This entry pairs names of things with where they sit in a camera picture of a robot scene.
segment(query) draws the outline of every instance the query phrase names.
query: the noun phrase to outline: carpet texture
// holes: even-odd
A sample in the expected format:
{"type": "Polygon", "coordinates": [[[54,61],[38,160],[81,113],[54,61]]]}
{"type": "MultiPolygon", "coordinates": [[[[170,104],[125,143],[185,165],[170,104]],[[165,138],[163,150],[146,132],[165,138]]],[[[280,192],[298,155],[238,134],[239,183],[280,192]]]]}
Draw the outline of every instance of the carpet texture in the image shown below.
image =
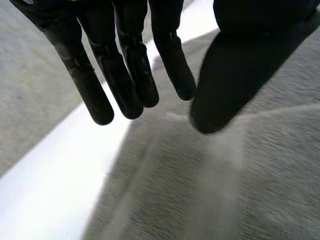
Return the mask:
{"type": "MultiPolygon", "coordinates": [[[[185,0],[183,8],[192,2],[185,0]]],[[[0,1],[0,29],[1,178],[82,99],[54,47],[7,0],[0,1]]],[[[143,40],[151,39],[149,8],[143,40]]],[[[104,82],[85,34],[82,42],[98,79],[104,82]]]]}
{"type": "MultiPolygon", "coordinates": [[[[183,45],[198,76],[218,32],[183,45]]],[[[320,28],[222,132],[201,135],[160,59],[84,239],[320,238],[320,28]]]]}

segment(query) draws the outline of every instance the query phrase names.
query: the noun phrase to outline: floor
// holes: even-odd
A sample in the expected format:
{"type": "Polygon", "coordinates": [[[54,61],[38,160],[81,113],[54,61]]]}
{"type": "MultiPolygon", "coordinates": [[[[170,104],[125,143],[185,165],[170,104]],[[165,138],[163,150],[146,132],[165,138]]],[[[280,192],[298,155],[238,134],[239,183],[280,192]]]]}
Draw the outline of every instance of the floor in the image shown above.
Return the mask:
{"type": "MultiPolygon", "coordinates": [[[[44,37],[9,5],[7,2],[0,3],[1,27],[10,28],[4,34],[15,36],[2,35],[1,39],[6,40],[4,43],[7,49],[14,51],[12,48],[15,46],[23,56],[14,55],[14,58],[10,58],[11,62],[6,62],[8,69],[5,73],[8,75],[5,76],[14,77],[18,83],[12,80],[6,89],[2,88],[5,94],[16,94],[11,105],[3,101],[1,103],[2,108],[10,107],[2,110],[5,115],[2,115],[0,121],[2,124],[0,126],[2,129],[1,143],[4,142],[1,144],[3,149],[0,157],[7,160],[7,162],[1,161],[1,164],[4,165],[2,174],[11,167],[11,159],[22,157],[0,180],[0,206],[5,206],[0,208],[0,238],[11,240],[79,239],[95,208],[104,179],[111,171],[117,151],[131,121],[121,115],[106,84],[103,87],[115,109],[112,124],[98,126],[91,120],[83,103],[76,107],[80,99],[72,81],[64,81],[69,77],[67,72],[57,72],[55,68],[50,67],[63,67],[59,59],[54,57],[54,50],[48,47],[44,37]],[[14,26],[15,32],[11,32],[13,26],[10,25],[10,21],[14,15],[17,15],[17,25],[14,26]],[[18,32],[20,29],[28,31],[28,37],[37,42],[37,49],[34,49],[34,46],[24,45],[21,41],[16,45],[12,44],[13,39],[17,41],[23,35],[18,32]],[[44,52],[37,53],[39,54],[38,59],[27,58],[29,51],[41,50],[44,52]],[[29,62],[22,62],[24,59],[28,59],[29,62]],[[19,65],[21,70],[18,73],[15,69],[17,62],[21,62],[21,67],[19,65]],[[33,68],[41,69],[36,77],[32,75],[35,73],[33,68]],[[58,82],[52,81],[51,78],[58,79],[58,82]],[[41,96],[34,95],[33,89],[40,88],[43,81],[51,83],[45,84],[45,88],[42,87],[44,89],[38,93],[42,94],[41,96]],[[61,93],[64,89],[72,89],[72,91],[61,93]],[[29,108],[33,109],[26,109],[26,103],[21,99],[21,96],[26,94],[34,95],[34,99],[27,102],[29,108]],[[32,101],[37,102],[39,97],[45,98],[52,105],[33,104],[32,101]],[[50,115],[55,109],[59,109],[58,116],[50,115]],[[19,114],[27,112],[26,117],[16,115],[21,110],[19,114]],[[54,126],[59,118],[63,120],[54,126]],[[25,126],[27,121],[31,125],[21,129],[20,126],[25,126]],[[29,138],[30,130],[33,130],[35,126],[37,126],[38,134],[33,134],[33,137],[29,138]],[[10,142],[10,139],[13,142],[16,141],[15,136],[6,135],[5,128],[14,128],[7,132],[10,134],[16,132],[21,135],[20,142],[15,142],[15,145],[20,144],[24,147],[19,148],[18,152],[10,142]],[[43,139],[31,148],[42,137],[43,139]]],[[[178,34],[182,42],[186,42],[214,29],[217,29],[217,25],[212,3],[198,0],[184,9],[178,34]]],[[[153,41],[147,44],[147,48],[152,65],[158,52],[153,41]]],[[[2,62],[8,58],[8,54],[1,56],[3,57],[2,62]]],[[[97,70],[97,75],[101,78],[99,70],[97,70]]],[[[2,99],[10,99],[3,94],[1,96],[2,99]]]]}

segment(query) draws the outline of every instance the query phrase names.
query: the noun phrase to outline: white stripe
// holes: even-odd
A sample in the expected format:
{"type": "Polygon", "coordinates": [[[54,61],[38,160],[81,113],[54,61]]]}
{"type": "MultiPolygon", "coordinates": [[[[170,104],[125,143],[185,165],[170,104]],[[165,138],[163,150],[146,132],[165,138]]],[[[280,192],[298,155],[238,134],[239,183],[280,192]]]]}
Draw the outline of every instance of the white stripe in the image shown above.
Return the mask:
{"type": "MultiPolygon", "coordinates": [[[[217,28],[212,1],[197,0],[181,17],[182,42],[217,28]]],[[[151,65],[158,51],[147,45],[151,65]]],[[[81,104],[0,180],[0,239],[79,239],[130,126],[115,110],[96,125],[81,104]]]]}

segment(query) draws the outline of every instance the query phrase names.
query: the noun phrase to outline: black glove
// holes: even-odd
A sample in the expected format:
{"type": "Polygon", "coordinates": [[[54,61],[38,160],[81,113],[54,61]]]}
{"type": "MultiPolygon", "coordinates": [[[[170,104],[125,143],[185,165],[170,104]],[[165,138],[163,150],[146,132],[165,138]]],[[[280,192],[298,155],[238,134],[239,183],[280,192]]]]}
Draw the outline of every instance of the black glove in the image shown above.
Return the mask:
{"type": "MultiPolygon", "coordinates": [[[[81,26],[123,115],[136,119],[144,107],[158,103],[142,39],[147,0],[10,1],[55,47],[97,124],[109,124],[114,111],[81,42],[81,26]],[[129,72],[115,42],[115,22],[129,72]]],[[[179,97],[190,100],[196,85],[176,34],[183,0],[149,0],[149,4],[154,41],[168,76],[179,97]]]]}
{"type": "Polygon", "coordinates": [[[320,25],[320,0],[215,0],[221,32],[203,60],[190,120],[222,130],[320,25]]]}

